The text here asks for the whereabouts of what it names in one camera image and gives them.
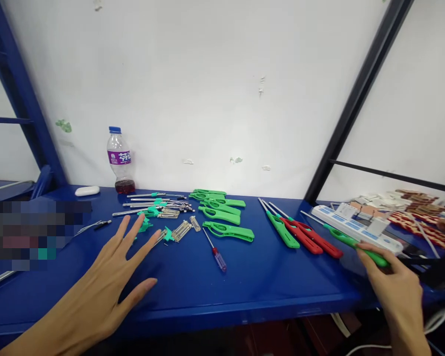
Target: power strip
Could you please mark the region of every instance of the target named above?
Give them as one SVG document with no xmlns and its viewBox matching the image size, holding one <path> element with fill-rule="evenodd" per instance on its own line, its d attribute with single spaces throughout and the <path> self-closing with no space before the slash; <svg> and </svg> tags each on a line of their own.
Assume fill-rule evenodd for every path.
<svg viewBox="0 0 445 356">
<path fill-rule="evenodd" d="M 344 219 L 341 216 L 335 214 L 333 209 L 324 205 L 315 206 L 311 213 L 317 218 L 323 220 L 328 225 L 331 225 L 346 235 L 352 237 L 357 241 L 369 242 L 373 245 L 381 247 L 383 249 L 392 251 L 394 255 L 398 255 L 402 252 L 403 246 L 400 242 L 381 234 L 379 236 L 373 235 L 367 231 L 366 226 L 357 222 L 354 219 Z"/>
</svg>

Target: screwdriver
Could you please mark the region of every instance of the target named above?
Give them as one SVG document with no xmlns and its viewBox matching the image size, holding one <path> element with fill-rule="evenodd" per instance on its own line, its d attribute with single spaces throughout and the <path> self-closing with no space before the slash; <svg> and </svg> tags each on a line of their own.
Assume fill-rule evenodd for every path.
<svg viewBox="0 0 445 356">
<path fill-rule="evenodd" d="M 219 268 L 221 269 L 221 271 L 223 271 L 225 273 L 227 270 L 226 262 L 224 262 L 223 257 L 219 253 L 218 249 L 216 247 L 214 247 L 213 243 L 209 239 L 209 236 L 204 228 L 203 228 L 203 231 L 204 231 L 204 234 L 206 235 L 206 237 L 208 238 L 208 241 L 211 244 L 211 247 L 213 248 L 213 255 L 214 255 L 214 258 L 216 259 L 216 262 L 218 263 Z"/>
<path fill-rule="evenodd" d="M 347 236 L 346 234 L 342 233 L 340 230 L 335 229 L 334 227 L 328 225 L 327 223 L 324 223 L 320 220 L 318 220 L 317 218 L 314 218 L 313 216 L 311 216 L 310 214 L 305 213 L 304 211 L 300 210 L 300 213 L 302 213 L 303 215 L 308 216 L 310 219 L 315 220 L 317 223 L 322 224 L 324 228 L 327 228 L 331 235 L 340 240 L 341 242 L 343 242 L 344 244 L 357 249 L 357 244 L 359 243 L 359 241 L 353 239 L 350 236 Z M 375 264 L 377 264 L 379 267 L 387 267 L 390 265 L 389 262 L 387 262 L 384 257 L 382 257 L 381 255 L 378 255 L 375 252 L 371 252 L 371 251 L 367 251 L 367 250 L 363 250 L 374 262 Z"/>
</svg>

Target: left hand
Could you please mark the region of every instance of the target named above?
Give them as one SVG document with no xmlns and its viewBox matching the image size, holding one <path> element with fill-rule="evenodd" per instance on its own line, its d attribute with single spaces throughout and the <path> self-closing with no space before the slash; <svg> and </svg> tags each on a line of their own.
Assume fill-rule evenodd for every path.
<svg viewBox="0 0 445 356">
<path fill-rule="evenodd" d="M 124 286 L 160 236 L 158 230 L 127 261 L 127 252 L 144 218 L 144 214 L 140 215 L 124 238 L 130 220 L 130 216 L 125 216 L 117 233 L 104 245 L 84 276 L 43 318 L 2 349 L 0 355 L 78 355 L 112 335 L 157 283 L 155 278 L 144 280 L 118 303 Z"/>
</svg>

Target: blue bottle cap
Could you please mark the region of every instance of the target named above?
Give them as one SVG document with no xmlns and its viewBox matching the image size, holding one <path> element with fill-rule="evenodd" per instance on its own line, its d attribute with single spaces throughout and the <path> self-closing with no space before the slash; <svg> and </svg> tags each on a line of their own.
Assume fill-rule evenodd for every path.
<svg viewBox="0 0 445 356">
<path fill-rule="evenodd" d="M 109 126 L 109 132 L 111 134 L 121 134 L 120 127 L 117 126 Z"/>
</svg>

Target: right hand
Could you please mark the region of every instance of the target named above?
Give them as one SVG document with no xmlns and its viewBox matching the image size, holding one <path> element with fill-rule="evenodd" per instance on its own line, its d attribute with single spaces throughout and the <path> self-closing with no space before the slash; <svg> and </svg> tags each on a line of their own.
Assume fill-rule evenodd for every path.
<svg viewBox="0 0 445 356">
<path fill-rule="evenodd" d="M 384 309 L 389 325 L 392 328 L 408 327 L 422 331 L 422 287 L 419 277 L 391 251 L 369 243 L 359 243 L 357 246 L 357 254 L 366 267 L 369 281 Z M 391 264 L 392 274 L 382 272 L 363 250 L 384 257 Z"/>
</svg>

